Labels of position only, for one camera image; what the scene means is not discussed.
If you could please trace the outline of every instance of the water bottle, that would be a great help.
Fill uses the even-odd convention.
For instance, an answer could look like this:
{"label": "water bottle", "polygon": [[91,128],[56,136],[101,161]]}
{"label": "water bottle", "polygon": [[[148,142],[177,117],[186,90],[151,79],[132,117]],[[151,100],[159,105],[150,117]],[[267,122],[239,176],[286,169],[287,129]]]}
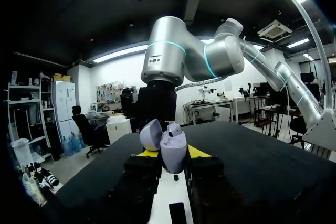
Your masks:
{"label": "water bottle", "polygon": [[75,138],[74,132],[71,132],[71,144],[72,144],[72,151],[74,153],[80,151],[80,143],[79,141]]}
{"label": "water bottle", "polygon": [[70,157],[70,156],[72,156],[72,155],[74,154],[74,153],[72,152],[71,142],[70,142],[70,140],[67,140],[67,139],[65,138],[65,136],[63,136],[62,146],[63,146],[64,154],[65,154],[67,157]]}
{"label": "water bottle", "polygon": [[80,145],[82,146],[82,148],[84,149],[86,147],[84,141],[83,141],[83,137],[82,137],[82,134],[79,132],[79,142],[80,142]]}

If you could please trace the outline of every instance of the pegboard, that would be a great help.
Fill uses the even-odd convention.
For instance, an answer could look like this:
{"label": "pegboard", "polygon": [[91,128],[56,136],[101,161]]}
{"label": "pegboard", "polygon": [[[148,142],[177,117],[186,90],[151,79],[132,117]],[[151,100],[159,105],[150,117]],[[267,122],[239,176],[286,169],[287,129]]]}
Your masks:
{"label": "pegboard", "polygon": [[97,102],[120,102],[121,91],[124,87],[126,87],[125,81],[115,81],[96,86]]}

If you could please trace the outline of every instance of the floor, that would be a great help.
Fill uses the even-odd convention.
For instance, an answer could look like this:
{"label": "floor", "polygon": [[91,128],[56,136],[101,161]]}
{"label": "floor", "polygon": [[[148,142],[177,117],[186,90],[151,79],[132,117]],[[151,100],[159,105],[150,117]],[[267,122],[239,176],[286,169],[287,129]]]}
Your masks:
{"label": "floor", "polygon": [[89,147],[86,147],[81,149],[80,152],[73,154],[71,157],[62,154],[59,161],[54,162],[52,159],[49,159],[43,162],[41,167],[51,171],[61,183],[65,184],[92,160],[99,156],[98,152],[94,152],[89,155],[89,158],[86,158],[86,153],[88,151]]}
{"label": "floor", "polygon": [[[281,118],[282,118],[282,124],[281,124],[278,139],[285,143],[289,143],[290,136],[296,133],[292,131],[291,129],[288,130],[289,127],[288,127],[287,116],[286,115],[283,115],[283,117],[280,116],[279,118],[280,122],[281,122]],[[264,131],[267,131],[267,132],[269,131],[269,125],[266,125],[264,129],[254,127],[252,118],[242,118],[242,119],[239,118],[239,121],[246,122],[242,125],[251,130],[254,130],[260,133],[264,133]],[[271,134],[273,134],[274,131],[275,129],[274,129],[274,123],[273,123],[271,127]],[[302,148],[300,143],[295,144],[295,146],[298,148]],[[42,163],[42,167],[47,170],[50,170],[61,181],[61,183],[65,184],[73,176],[75,176],[80,170],[82,170],[86,165],[88,165],[92,160],[94,160],[95,158],[99,156],[99,153],[95,152],[91,154],[89,158],[86,158],[86,152],[88,151],[89,151],[89,147],[86,147],[71,157],[63,156],[59,161],[56,161],[56,162],[52,160],[45,161],[44,163]],[[331,154],[329,160],[336,162],[335,152]]]}

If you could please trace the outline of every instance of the office chair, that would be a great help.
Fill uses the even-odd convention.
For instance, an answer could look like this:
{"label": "office chair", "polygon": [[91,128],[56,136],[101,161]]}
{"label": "office chair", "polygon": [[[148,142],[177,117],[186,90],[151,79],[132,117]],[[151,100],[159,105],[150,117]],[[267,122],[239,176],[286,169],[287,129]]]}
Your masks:
{"label": "office chair", "polygon": [[[312,82],[314,81],[314,73],[313,72],[302,73],[301,80],[307,86],[310,92],[314,95],[316,100],[320,101],[321,100],[320,87],[318,84],[315,83],[312,84]],[[295,136],[292,136],[290,144],[301,142],[302,149],[304,149],[304,141],[302,140],[302,136],[307,132],[307,128],[303,117],[294,118],[293,120],[291,120],[289,128],[297,132]]]}
{"label": "office chair", "polygon": [[108,139],[109,136],[105,125],[93,127],[85,115],[81,114],[81,111],[82,109],[80,106],[72,107],[72,118],[82,134],[83,142],[90,146],[90,150],[86,154],[86,157],[89,158],[89,154],[94,150],[98,150],[98,152],[101,153],[99,148],[108,147],[104,144],[104,141]]}

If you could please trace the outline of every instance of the black table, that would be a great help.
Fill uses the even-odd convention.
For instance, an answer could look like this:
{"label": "black table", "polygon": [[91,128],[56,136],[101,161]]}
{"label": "black table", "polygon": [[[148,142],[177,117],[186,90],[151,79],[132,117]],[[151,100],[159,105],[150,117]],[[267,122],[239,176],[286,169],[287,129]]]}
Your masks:
{"label": "black table", "polygon": [[[246,203],[264,199],[273,204],[317,183],[312,204],[318,205],[328,178],[336,175],[335,163],[241,125],[212,122],[183,130],[189,144],[218,155],[227,179]],[[66,183],[57,198],[68,207],[100,198],[117,183],[127,158],[140,152],[138,133],[123,136]],[[55,214],[48,204],[44,209],[49,216]]]}

